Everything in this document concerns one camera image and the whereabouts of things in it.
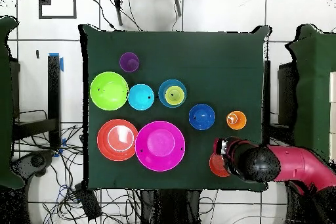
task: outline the orange cup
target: orange cup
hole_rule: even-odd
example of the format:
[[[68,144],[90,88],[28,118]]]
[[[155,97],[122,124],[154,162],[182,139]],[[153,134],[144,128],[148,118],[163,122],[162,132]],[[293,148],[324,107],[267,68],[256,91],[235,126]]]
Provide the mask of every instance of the orange cup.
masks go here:
[[[246,121],[246,116],[241,111],[233,111],[226,116],[228,126],[234,130],[239,130],[245,127]]]

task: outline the magenta bowl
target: magenta bowl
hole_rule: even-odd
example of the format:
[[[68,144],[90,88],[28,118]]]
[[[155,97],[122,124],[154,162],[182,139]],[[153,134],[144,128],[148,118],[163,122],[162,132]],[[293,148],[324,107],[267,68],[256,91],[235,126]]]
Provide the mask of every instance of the magenta bowl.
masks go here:
[[[180,163],[185,146],[183,134],[175,125],[154,121],[139,131],[135,140],[135,153],[143,166],[163,172]]]

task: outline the table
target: table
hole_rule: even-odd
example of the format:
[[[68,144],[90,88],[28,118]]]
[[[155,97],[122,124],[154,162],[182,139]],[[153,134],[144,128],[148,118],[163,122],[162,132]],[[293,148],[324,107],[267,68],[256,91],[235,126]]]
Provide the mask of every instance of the table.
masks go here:
[[[296,86],[295,146],[312,149],[329,161],[330,72],[336,71],[336,35],[310,24],[299,26],[297,37],[286,47],[299,72]]]
[[[226,189],[262,191],[262,183],[246,183],[236,176],[217,177],[209,169],[213,141],[236,135],[261,142],[263,93],[263,43],[269,27],[252,33],[207,32],[105,32],[90,25],[80,25],[83,53],[84,176],[88,188],[109,189]],[[134,52],[140,68],[126,73],[119,67],[124,52]],[[137,111],[128,102],[115,111],[99,109],[89,98],[89,85],[99,73],[121,74],[131,88],[149,85],[156,95],[167,79],[178,79],[186,86],[187,98],[178,108],[167,108],[156,97],[145,111]],[[216,114],[214,125],[206,131],[194,129],[188,121],[191,107],[210,105]],[[230,129],[226,115],[241,110],[247,125],[239,131]],[[154,172],[145,168],[136,155],[124,162],[105,158],[96,144],[101,126],[112,119],[130,121],[138,131],[155,120],[175,124],[186,140],[181,163],[172,170]]]

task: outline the red bowl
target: red bowl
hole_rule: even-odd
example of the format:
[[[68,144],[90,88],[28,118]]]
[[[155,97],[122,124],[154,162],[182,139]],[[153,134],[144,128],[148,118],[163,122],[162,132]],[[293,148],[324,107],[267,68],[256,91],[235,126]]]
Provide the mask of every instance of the red bowl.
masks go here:
[[[138,131],[126,120],[115,119],[106,122],[97,135],[99,151],[113,161],[128,160],[135,154],[135,139]]]

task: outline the green tablecloth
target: green tablecloth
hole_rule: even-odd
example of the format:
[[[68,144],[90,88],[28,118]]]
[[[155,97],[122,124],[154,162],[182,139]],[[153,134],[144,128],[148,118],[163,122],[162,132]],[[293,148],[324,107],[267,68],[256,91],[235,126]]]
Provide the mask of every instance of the green tablecloth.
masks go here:
[[[209,157],[217,137],[237,135],[256,143],[261,141],[263,43],[269,33],[267,26],[253,34],[104,32],[88,25],[79,28],[83,29],[82,47],[86,47],[82,51],[88,58],[88,71],[83,72],[88,73],[88,84],[99,73],[113,71],[121,74],[129,87],[145,83],[156,95],[165,80],[178,79],[185,84],[188,94],[178,108],[167,108],[156,98],[145,111],[137,111],[127,102],[108,112],[96,107],[89,98],[90,189],[265,189],[264,184],[246,183],[235,176],[215,176],[209,169]],[[139,57],[138,71],[128,74],[119,67],[119,58],[125,52]],[[216,114],[214,125],[206,131],[194,129],[188,121],[189,110],[198,103],[212,106]],[[226,115],[233,110],[241,110],[247,116],[247,125],[240,131],[233,131],[226,124]],[[136,155],[124,162],[105,158],[97,147],[96,136],[105,122],[115,118],[130,121],[138,131],[155,120],[175,124],[186,141],[181,163],[158,173],[145,168]]]
[[[330,72],[336,71],[336,34],[322,33],[310,24],[298,27],[287,45],[299,71],[296,88],[295,146],[305,146],[329,160]]]

